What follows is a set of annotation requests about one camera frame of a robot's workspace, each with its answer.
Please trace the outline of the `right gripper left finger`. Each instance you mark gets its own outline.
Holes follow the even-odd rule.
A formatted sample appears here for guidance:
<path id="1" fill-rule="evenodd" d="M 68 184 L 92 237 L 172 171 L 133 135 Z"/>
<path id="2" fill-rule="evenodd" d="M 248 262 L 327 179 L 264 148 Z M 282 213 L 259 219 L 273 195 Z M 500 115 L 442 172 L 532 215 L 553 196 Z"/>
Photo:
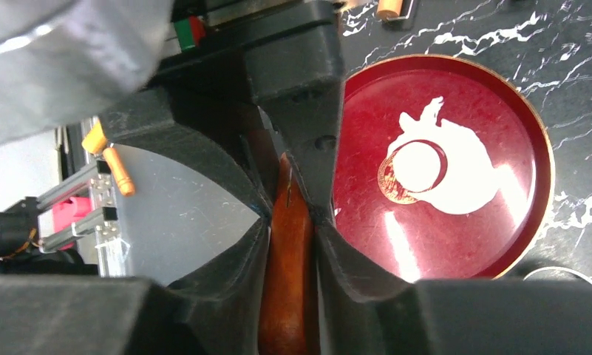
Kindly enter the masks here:
<path id="1" fill-rule="evenodd" d="M 268 224 L 164 287 L 0 275 L 0 354 L 255 354 Z"/>

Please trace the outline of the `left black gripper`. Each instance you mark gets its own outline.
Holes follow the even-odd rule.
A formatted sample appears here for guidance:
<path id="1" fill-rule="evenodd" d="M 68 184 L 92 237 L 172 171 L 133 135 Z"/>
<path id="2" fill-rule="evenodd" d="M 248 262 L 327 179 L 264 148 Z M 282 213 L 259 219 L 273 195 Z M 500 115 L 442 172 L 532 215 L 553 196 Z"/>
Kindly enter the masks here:
<path id="1" fill-rule="evenodd" d="M 293 4 L 162 60 L 153 85 L 171 88 L 137 92 L 99 121 L 110 142 L 177 161 L 267 217 L 271 134 L 256 106 L 239 103 L 259 102 L 282 138 L 313 220 L 331 220 L 343 74 L 332 4 Z"/>

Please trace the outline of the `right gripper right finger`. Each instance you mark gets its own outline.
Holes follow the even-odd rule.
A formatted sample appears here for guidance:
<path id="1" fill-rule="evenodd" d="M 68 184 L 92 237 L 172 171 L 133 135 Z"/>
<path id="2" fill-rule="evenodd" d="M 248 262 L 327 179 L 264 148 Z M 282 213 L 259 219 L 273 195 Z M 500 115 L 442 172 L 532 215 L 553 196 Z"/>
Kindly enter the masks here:
<path id="1" fill-rule="evenodd" d="M 408 283 L 317 228 L 326 354 L 592 354 L 592 287 L 576 281 Z"/>

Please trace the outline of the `scraper knife orange handle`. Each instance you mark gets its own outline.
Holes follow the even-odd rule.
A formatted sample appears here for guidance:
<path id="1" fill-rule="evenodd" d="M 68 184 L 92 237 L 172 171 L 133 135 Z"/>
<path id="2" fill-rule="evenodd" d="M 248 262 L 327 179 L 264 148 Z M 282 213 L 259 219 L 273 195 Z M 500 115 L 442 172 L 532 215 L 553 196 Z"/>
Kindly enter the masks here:
<path id="1" fill-rule="evenodd" d="M 314 226 L 282 137 L 271 130 L 278 155 L 268 258 L 259 312 L 260 354 L 320 354 Z"/>

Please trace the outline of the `white dough piece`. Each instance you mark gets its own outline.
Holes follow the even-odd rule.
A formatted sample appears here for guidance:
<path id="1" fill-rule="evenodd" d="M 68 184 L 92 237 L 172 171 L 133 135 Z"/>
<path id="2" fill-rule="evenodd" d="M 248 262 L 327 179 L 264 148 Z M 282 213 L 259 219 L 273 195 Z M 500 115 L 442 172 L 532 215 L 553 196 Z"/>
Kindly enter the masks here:
<path id="1" fill-rule="evenodd" d="M 486 146 L 476 133 L 439 118 L 443 97 L 433 98 L 418 119 L 402 112 L 401 134 L 387 147 L 387 156 L 378 168 L 378 186 L 384 196 L 399 204 L 426 202 L 445 214 L 476 212 L 497 194 L 496 170 Z M 435 185 L 425 192 L 408 192 L 395 179 L 392 159 L 412 141 L 429 144 L 440 155 L 441 170 Z"/>

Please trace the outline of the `metal ring cutter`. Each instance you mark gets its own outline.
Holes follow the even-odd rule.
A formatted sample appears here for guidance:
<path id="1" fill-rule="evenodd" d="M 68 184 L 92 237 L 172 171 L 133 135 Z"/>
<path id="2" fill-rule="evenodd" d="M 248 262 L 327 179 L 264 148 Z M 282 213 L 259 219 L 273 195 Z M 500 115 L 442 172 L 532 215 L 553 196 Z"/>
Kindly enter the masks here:
<path id="1" fill-rule="evenodd" d="M 592 277 L 583 274 L 580 271 L 564 266 L 543 266 L 536 268 L 522 278 L 523 281 L 535 280 L 561 280 L 561 281 L 580 281 L 592 287 Z"/>

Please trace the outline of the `wooden rolling pin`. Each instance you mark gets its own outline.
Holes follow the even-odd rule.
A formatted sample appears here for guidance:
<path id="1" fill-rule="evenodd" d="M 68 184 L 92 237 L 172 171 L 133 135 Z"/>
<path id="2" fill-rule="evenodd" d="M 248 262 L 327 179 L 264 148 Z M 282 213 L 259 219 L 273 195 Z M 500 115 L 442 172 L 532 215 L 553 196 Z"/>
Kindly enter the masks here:
<path id="1" fill-rule="evenodd" d="M 376 17 L 382 21 L 403 21 L 410 17 L 415 0 L 378 0 Z"/>

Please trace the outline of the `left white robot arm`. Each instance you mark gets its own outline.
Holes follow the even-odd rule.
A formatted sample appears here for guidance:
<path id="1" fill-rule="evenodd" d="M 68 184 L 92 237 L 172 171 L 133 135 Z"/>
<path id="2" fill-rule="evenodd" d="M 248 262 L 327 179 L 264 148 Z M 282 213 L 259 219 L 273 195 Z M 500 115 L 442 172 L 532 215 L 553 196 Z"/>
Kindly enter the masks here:
<path id="1" fill-rule="evenodd" d="M 344 63 L 334 1 L 0 1 L 0 145 L 97 115 L 260 212 L 282 134 L 315 219 L 332 214 Z"/>

